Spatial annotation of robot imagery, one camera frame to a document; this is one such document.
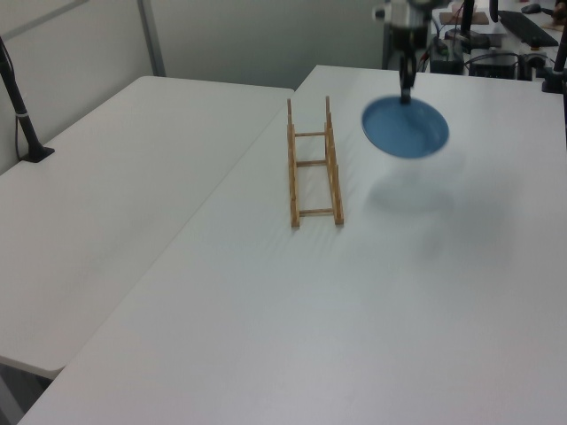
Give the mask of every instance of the wooden slat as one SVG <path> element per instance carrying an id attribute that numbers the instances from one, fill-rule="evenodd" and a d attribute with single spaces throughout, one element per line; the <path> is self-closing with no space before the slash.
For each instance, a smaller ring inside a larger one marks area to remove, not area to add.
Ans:
<path id="1" fill-rule="evenodd" d="M 293 228 L 299 225 L 299 217 L 296 215 L 297 207 L 297 194 L 295 191 L 296 187 L 296 178 L 294 172 L 294 162 L 295 158 L 293 157 L 293 126 L 288 125 L 287 129 L 287 153 L 288 153 L 288 168 L 289 168 L 289 175 L 290 175 L 290 215 L 291 215 L 291 226 Z"/>
<path id="2" fill-rule="evenodd" d="M 329 132 L 327 131 L 327 121 L 325 121 L 325 124 L 323 125 L 325 128 L 325 160 L 327 159 L 327 150 L 328 150 L 328 145 L 329 145 Z"/>
<path id="3" fill-rule="evenodd" d="M 305 217 L 306 215 L 322 215 L 322 214 L 333 214 L 332 208 L 320 208 L 318 210 L 301 210 L 299 215 Z"/>
<path id="4" fill-rule="evenodd" d="M 322 132 L 322 131 L 315 132 L 315 133 L 297 133 L 295 136 L 296 137 L 313 137 L 315 135 L 325 135 L 325 133 Z"/>
<path id="5" fill-rule="evenodd" d="M 287 99 L 287 125 L 291 127 L 291 99 Z"/>
<path id="6" fill-rule="evenodd" d="M 295 208 L 293 210 L 293 218 L 294 221 L 291 224 L 292 227 L 294 228 L 298 228 L 299 227 L 299 199 L 298 199 L 298 194 L 299 194 L 299 190 L 298 190 L 298 162 L 297 162 L 297 153 L 295 151 L 295 126 L 291 126 L 291 147 L 293 149 L 293 190 L 295 193 Z"/>
<path id="7" fill-rule="evenodd" d="M 298 166 L 324 166 L 327 164 L 326 159 L 315 159 L 313 161 L 298 161 Z"/>
<path id="8" fill-rule="evenodd" d="M 330 155 L 327 158 L 327 177 L 329 179 L 329 191 L 330 191 L 330 202 L 332 205 L 332 211 L 333 213 L 337 210 L 337 201 L 335 198 L 335 191 L 333 190 L 334 187 L 334 183 L 333 183 L 333 173 L 332 173 L 332 164 L 330 162 Z"/>
<path id="9" fill-rule="evenodd" d="M 329 128 L 329 157 L 332 166 L 337 164 L 337 152 L 335 151 L 335 134 L 333 127 Z"/>
<path id="10" fill-rule="evenodd" d="M 340 195 L 340 185 L 338 184 L 338 165 L 335 164 L 333 169 L 333 183 L 335 185 L 335 224 L 345 224 L 345 215 L 343 214 L 343 199 Z"/>

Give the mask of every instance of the electronic equipment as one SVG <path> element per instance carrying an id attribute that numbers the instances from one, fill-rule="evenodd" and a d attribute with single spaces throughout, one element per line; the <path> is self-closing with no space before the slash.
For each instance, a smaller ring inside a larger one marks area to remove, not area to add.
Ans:
<path id="1" fill-rule="evenodd" d="M 521 12 L 498 11 L 501 24 L 532 47 L 557 46 L 559 43 Z"/>
<path id="2" fill-rule="evenodd" d="M 473 77 L 502 78 L 514 80 L 517 58 L 506 50 L 477 49 L 470 54 L 469 75 Z"/>
<path id="3" fill-rule="evenodd" d="M 553 14 L 553 11 L 551 9 L 544 9 L 537 3 L 532 3 L 532 4 L 528 4 L 527 6 L 524 6 L 521 9 L 521 11 L 524 15 L 531 15 L 532 13 L 540 13 L 540 12 L 544 12 L 547 15 Z"/>
<path id="4" fill-rule="evenodd" d="M 491 40 L 488 35 L 470 30 L 474 7 L 474 0 L 465 0 L 462 4 L 461 28 L 456 30 L 451 29 L 445 33 L 445 38 L 447 40 L 460 40 L 462 49 L 468 52 L 471 52 L 474 49 L 488 49 L 491 46 Z M 493 22 L 498 22 L 498 16 L 493 12 L 494 10 L 498 10 L 498 0 L 490 1 L 490 17 Z"/>
<path id="5" fill-rule="evenodd" d="M 462 75 L 464 63 L 461 44 L 459 42 L 447 42 L 447 44 L 445 49 L 437 47 L 435 43 L 433 44 L 429 58 L 431 73 Z"/>

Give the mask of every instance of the white tabletop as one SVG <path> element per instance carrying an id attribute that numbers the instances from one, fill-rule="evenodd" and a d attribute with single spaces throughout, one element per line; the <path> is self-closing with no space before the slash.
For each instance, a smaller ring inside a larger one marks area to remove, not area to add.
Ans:
<path id="1" fill-rule="evenodd" d="M 451 135 L 403 160 L 361 129 L 399 92 L 317 67 L 293 111 L 314 131 L 330 95 L 345 225 L 291 229 L 280 112 L 21 424 L 563 425 L 562 98 L 419 74 Z"/>
<path id="2" fill-rule="evenodd" d="M 0 177 L 0 363 L 53 377 L 292 90 L 143 77 Z"/>

